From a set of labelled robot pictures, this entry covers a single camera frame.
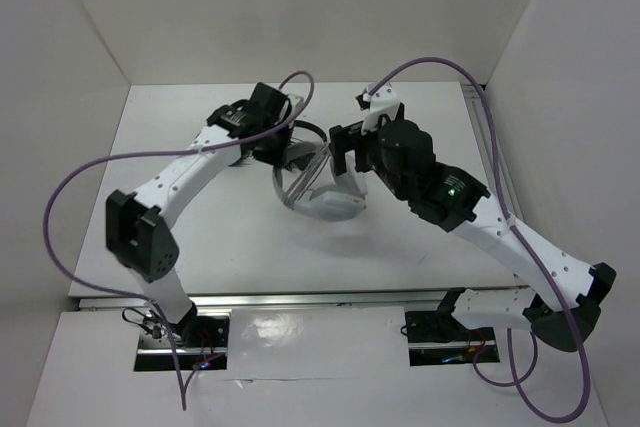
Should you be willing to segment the grey white headphones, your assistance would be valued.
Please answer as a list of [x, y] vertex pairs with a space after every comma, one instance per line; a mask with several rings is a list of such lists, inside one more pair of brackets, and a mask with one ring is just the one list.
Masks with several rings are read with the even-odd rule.
[[326, 143], [304, 171], [287, 171], [283, 164], [272, 169], [274, 191], [289, 210], [325, 222], [354, 219], [366, 208], [368, 188], [355, 158], [347, 155], [347, 172], [336, 176]]

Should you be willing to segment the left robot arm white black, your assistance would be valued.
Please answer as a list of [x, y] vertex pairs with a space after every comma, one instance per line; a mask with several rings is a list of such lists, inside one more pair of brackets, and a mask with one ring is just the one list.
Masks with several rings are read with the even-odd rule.
[[189, 344], [204, 326], [176, 271], [180, 249], [172, 234], [179, 216], [223, 170], [245, 154], [273, 165], [291, 136], [286, 120], [302, 97], [257, 83], [251, 96], [214, 110], [189, 152], [131, 193], [113, 191], [105, 202], [107, 250], [164, 315], [161, 332], [176, 346]]

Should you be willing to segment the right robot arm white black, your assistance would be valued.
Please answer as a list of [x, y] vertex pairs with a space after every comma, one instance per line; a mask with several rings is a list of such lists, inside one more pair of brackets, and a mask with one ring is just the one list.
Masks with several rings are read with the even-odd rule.
[[475, 245], [525, 282], [513, 290], [448, 291], [437, 308], [441, 335], [511, 328], [563, 352], [577, 351], [588, 338], [616, 278], [613, 268], [570, 256], [503, 212], [482, 182], [437, 161], [431, 136], [409, 120], [385, 119], [373, 132], [359, 123], [335, 126], [329, 137], [338, 172], [353, 153], [356, 171], [374, 172], [413, 214]]

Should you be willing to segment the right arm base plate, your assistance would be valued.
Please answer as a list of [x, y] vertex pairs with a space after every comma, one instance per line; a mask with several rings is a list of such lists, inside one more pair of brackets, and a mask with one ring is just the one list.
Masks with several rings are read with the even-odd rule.
[[469, 330], [435, 311], [406, 311], [400, 333], [407, 339], [411, 366], [500, 361], [493, 329]]

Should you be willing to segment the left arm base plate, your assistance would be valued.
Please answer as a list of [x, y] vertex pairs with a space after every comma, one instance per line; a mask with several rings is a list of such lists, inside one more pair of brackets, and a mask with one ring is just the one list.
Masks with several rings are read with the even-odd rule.
[[[165, 372], [174, 369], [168, 332], [151, 312], [126, 308], [123, 320], [138, 329], [138, 341], [133, 370], [135, 372]], [[173, 334], [181, 371], [225, 370], [229, 339], [230, 315], [224, 311], [206, 312], [206, 320], [188, 340]]]

